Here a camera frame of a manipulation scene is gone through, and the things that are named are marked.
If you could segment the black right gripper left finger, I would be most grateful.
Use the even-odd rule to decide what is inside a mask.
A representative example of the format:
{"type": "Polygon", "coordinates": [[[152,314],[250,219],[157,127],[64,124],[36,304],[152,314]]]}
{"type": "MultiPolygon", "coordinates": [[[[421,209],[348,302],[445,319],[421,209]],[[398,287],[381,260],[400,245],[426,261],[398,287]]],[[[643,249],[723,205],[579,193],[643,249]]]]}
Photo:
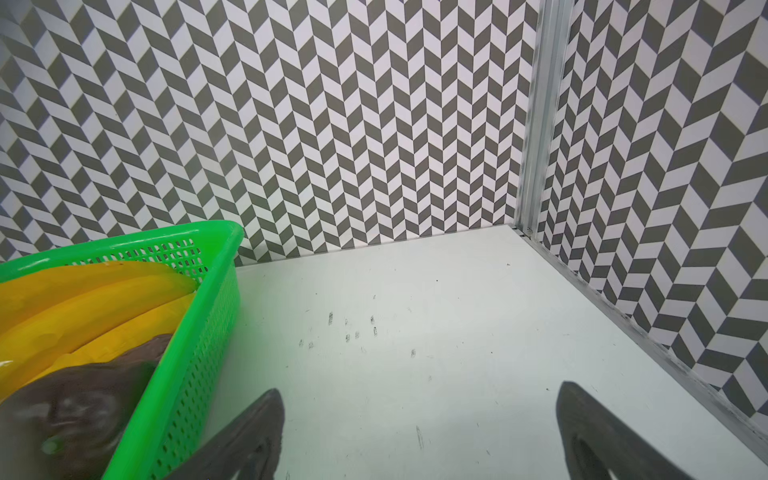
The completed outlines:
{"type": "Polygon", "coordinates": [[[270,389],[167,479],[273,479],[280,460],[284,423],[282,396],[277,389],[270,389]]]}

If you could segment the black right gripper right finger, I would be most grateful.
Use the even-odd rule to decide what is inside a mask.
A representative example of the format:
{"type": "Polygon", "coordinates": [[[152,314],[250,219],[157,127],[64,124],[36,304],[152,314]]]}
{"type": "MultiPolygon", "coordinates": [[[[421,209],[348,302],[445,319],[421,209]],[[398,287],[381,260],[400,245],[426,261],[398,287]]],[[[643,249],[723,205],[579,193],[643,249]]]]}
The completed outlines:
{"type": "Polygon", "coordinates": [[[575,382],[561,384],[556,418],[572,479],[688,479],[575,382]]]}

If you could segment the dark purple fake fruit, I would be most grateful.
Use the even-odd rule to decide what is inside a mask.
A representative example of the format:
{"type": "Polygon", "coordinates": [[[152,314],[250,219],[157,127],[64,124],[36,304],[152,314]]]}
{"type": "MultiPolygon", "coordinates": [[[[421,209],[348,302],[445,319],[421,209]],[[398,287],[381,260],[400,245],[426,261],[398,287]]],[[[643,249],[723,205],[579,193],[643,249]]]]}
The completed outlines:
{"type": "Polygon", "coordinates": [[[1,402],[3,479],[100,479],[172,336],[66,367],[1,402]]]}

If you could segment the green plastic basket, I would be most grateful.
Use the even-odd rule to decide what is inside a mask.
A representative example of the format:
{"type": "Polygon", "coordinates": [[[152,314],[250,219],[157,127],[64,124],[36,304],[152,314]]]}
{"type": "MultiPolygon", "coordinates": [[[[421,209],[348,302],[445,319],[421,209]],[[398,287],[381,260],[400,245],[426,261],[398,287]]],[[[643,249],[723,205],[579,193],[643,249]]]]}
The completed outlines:
{"type": "Polygon", "coordinates": [[[65,246],[4,262],[2,280],[106,260],[164,263],[199,283],[128,423],[107,479],[163,479],[199,448],[240,294],[235,259],[244,238],[233,221],[211,220],[65,246]]]}

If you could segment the yellow fake banana bunch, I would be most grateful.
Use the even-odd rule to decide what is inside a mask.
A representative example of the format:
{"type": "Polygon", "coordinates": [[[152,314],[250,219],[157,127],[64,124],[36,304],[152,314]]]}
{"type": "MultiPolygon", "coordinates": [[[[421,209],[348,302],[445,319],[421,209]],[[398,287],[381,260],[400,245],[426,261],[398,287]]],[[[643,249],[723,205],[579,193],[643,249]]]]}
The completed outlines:
{"type": "Polygon", "coordinates": [[[66,265],[1,282],[1,398],[62,356],[158,308],[190,300],[198,282],[162,263],[66,265]]]}

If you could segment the aluminium corner post right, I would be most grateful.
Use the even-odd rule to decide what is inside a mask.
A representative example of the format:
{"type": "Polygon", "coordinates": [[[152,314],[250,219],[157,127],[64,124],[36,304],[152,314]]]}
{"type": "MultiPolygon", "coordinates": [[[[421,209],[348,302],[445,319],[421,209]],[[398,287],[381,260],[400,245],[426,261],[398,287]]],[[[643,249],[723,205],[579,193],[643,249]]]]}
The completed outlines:
{"type": "Polygon", "coordinates": [[[515,227],[536,236],[568,44],[572,1],[543,1],[536,30],[515,227]]]}

